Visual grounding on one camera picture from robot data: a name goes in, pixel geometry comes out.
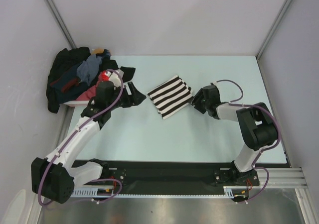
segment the light blue tabletop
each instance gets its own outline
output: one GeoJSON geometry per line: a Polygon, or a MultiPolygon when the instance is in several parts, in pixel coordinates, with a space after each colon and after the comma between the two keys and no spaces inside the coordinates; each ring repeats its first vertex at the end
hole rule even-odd
{"type": "MultiPolygon", "coordinates": [[[[244,90],[240,103],[264,102],[270,109],[253,56],[112,56],[119,66],[135,67],[133,82],[146,94],[178,74],[197,91],[220,79],[236,81],[244,90]]],[[[231,83],[219,83],[221,101],[240,97],[231,83]]],[[[70,129],[84,107],[76,107],[70,129]]],[[[137,107],[118,108],[77,159],[118,161],[231,162],[243,147],[239,124],[216,120],[187,106],[163,120],[147,97],[137,107]]],[[[265,152],[262,163],[286,163],[282,145],[265,152]]]]}

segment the gray cloth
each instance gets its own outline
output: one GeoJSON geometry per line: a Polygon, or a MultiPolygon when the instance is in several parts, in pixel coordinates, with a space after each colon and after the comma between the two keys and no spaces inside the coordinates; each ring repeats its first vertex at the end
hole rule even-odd
{"type": "Polygon", "coordinates": [[[93,54],[83,61],[82,64],[76,70],[76,75],[81,79],[81,82],[86,82],[88,86],[99,72],[100,64],[102,63],[102,57],[93,54]]]}

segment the pink cloth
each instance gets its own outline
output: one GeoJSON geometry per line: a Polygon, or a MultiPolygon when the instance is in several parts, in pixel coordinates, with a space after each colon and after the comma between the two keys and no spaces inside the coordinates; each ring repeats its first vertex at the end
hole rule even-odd
{"type": "Polygon", "coordinates": [[[77,99],[76,101],[89,101],[92,97],[95,96],[95,89],[97,85],[102,81],[102,72],[98,76],[98,82],[96,85],[90,87],[87,89],[87,91],[83,92],[77,99]]]}

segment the pile of clothes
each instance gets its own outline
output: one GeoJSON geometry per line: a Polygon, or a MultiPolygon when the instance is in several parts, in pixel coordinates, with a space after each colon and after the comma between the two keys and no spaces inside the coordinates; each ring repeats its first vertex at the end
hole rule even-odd
{"type": "Polygon", "coordinates": [[[60,51],[48,76],[46,97],[49,111],[58,113],[62,103],[85,101],[95,96],[95,87],[103,80],[107,69],[123,71],[123,82],[130,81],[135,73],[133,67],[119,68],[107,49],[97,48],[92,53],[88,47],[60,51]]]}

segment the robotic arm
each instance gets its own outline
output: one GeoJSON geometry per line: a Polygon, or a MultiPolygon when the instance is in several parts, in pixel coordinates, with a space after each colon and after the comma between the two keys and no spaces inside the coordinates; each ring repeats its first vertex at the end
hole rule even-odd
{"type": "Polygon", "coordinates": [[[221,102],[219,90],[213,83],[200,89],[191,104],[202,114],[208,112],[208,115],[215,119],[228,119],[239,123],[245,144],[232,162],[231,178],[234,182],[246,180],[262,150],[278,139],[273,120],[264,111],[256,108],[269,111],[267,106],[257,103],[254,107],[245,108],[221,102]]]}
{"type": "Polygon", "coordinates": [[[61,204],[70,198],[74,188],[92,180],[109,178],[106,162],[93,159],[77,168],[72,168],[72,164],[86,143],[110,119],[112,110],[118,107],[138,106],[146,99],[146,96],[140,93],[132,82],[128,82],[128,86],[123,88],[122,95],[116,104],[110,110],[96,116],[106,107],[109,107],[119,96],[119,93],[120,88],[115,87],[113,82],[103,81],[99,83],[96,88],[96,96],[89,101],[87,107],[81,113],[81,118],[76,127],[46,158],[36,158],[33,161],[31,165],[33,192],[38,192],[42,176],[52,161],[42,186],[41,195],[61,204]],[[60,153],[59,150],[65,144],[67,146],[60,153]]]}

